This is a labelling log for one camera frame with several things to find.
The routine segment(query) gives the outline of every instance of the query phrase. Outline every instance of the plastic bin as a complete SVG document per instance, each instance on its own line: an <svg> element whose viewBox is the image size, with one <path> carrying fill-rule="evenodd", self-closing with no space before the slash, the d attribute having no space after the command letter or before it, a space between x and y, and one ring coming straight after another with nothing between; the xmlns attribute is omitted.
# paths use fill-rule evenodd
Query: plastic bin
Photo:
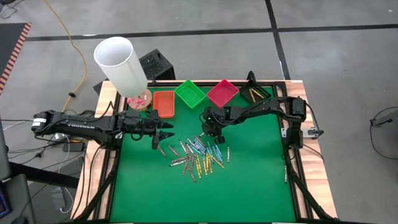
<svg viewBox="0 0 398 224"><path fill-rule="evenodd" d="M202 102L206 95L191 80L185 81L179 85L174 92L184 101L191 109Z"/></svg>
<svg viewBox="0 0 398 224"><path fill-rule="evenodd" d="M253 80L249 80L246 84L244 84L239 89L239 92L242 98L244 98L244 100L246 100L250 104L255 104L262 100L269 99L271 97L271 94L269 94L267 90L263 89L263 87L258 85L258 83L256 83Z"/></svg>
<svg viewBox="0 0 398 224"><path fill-rule="evenodd" d="M154 110L160 118L174 117L174 91L156 91L154 93Z"/></svg>
<svg viewBox="0 0 398 224"><path fill-rule="evenodd" d="M238 93L238 91L239 90L229 81L222 80L207 93L207 97L218 108L222 108Z"/></svg>

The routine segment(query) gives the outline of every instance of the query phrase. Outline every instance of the black floor line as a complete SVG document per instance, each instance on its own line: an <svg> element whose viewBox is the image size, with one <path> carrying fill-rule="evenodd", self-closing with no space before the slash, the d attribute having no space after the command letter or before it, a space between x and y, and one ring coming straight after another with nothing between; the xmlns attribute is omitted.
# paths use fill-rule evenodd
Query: black floor line
<svg viewBox="0 0 398 224"><path fill-rule="evenodd" d="M140 32L123 34L93 34L73 35L73 40L106 39L109 37L167 37L180 35L213 35L213 34L258 34L274 32L313 32L313 31L336 31L336 30L370 30L370 29L396 29L398 24L383 25L358 25L358 26L326 26L326 27L285 27L285 28L238 28L238 29L210 29L210 30L178 30L165 32ZM46 40L68 40L68 36L43 36L28 37L25 41L46 41Z"/></svg>
<svg viewBox="0 0 398 224"><path fill-rule="evenodd" d="M398 28L398 24L326 26L326 27L288 27L288 28L278 28L278 32L313 32L313 31L369 30L369 29L393 29L393 28Z"/></svg>
<svg viewBox="0 0 398 224"><path fill-rule="evenodd" d="M129 34L95 34L73 35L73 40L107 39L110 37L167 37L181 35L213 35L213 34L256 34L271 32L271 28L243 28L243 29L209 29L209 30L181 30L165 32L140 32ZM28 37L26 41L68 40L68 36Z"/></svg>
<svg viewBox="0 0 398 224"><path fill-rule="evenodd" d="M290 80L289 69L287 68L287 62L285 58L285 52L282 46L282 42L280 41L278 26L276 25L276 20L275 20L274 10L272 9L271 0L265 0L265 1L267 4L268 16L271 22L272 34L274 35L276 51L278 53L282 74L286 80Z"/></svg>

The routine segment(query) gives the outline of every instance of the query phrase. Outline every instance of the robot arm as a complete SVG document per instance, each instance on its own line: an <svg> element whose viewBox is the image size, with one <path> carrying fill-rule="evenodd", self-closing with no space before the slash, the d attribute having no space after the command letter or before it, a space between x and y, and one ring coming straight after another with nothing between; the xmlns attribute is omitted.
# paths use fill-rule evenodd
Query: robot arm
<svg viewBox="0 0 398 224"><path fill-rule="evenodd" d="M140 140L143 135L152 136L152 148L157 149L159 142L171 137L174 133L158 131L160 128L172 128L173 125L159 119L156 110L148 112L147 118L140 117L137 111L123 111L113 116L99 118L70 115L53 110L34 115L31 130L37 136L63 133L96 141L107 149L117 149L118 134L131 134L133 140Z"/></svg>
<svg viewBox="0 0 398 224"><path fill-rule="evenodd" d="M280 107L281 103L287 104L288 113ZM222 144L225 139L222 129L228 125L240 124L248 118L276 114L284 120L290 121L291 125L287 130L287 144L291 147L301 148L303 145L301 123L306 118L306 102L301 98L283 97L264 100L255 105L242 108L240 106L225 106L222 109L207 107L203 112L203 132L215 137L215 143Z"/></svg>

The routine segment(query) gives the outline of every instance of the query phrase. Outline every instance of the green table surface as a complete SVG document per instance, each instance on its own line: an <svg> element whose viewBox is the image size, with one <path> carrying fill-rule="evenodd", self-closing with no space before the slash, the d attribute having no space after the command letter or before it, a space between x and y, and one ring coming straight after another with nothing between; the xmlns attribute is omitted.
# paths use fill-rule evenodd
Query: green table surface
<svg viewBox="0 0 398 224"><path fill-rule="evenodd" d="M211 88L200 87L203 92ZM174 88L150 88L150 91ZM271 87L265 88L272 94ZM229 106L247 106L239 94ZM160 142L164 157L150 147L151 138L133 141L125 135L114 190L111 222L294 222L289 184L285 183L285 162L281 159L282 142L275 115L251 118L223 129L226 143L220 145L224 155L222 169L213 165L213 173L202 177L193 170L196 183L183 165L169 167L176 159L168 145L181 156L178 142L202 133L199 114L214 106L207 98L190 109L175 96L175 116L165 119L174 125L166 129L175 136ZM214 142L207 137L204 140ZM230 163L226 147L230 147Z"/></svg>

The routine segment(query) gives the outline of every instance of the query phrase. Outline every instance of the white cylinder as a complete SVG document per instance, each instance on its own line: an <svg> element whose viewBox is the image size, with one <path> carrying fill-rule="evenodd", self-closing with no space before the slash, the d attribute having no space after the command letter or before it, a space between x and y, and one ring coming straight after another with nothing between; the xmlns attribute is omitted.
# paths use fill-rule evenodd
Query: white cylinder
<svg viewBox="0 0 398 224"><path fill-rule="evenodd" d="M147 77L130 40L111 37L102 41L94 50L94 60L120 95L137 97L147 88Z"/></svg>

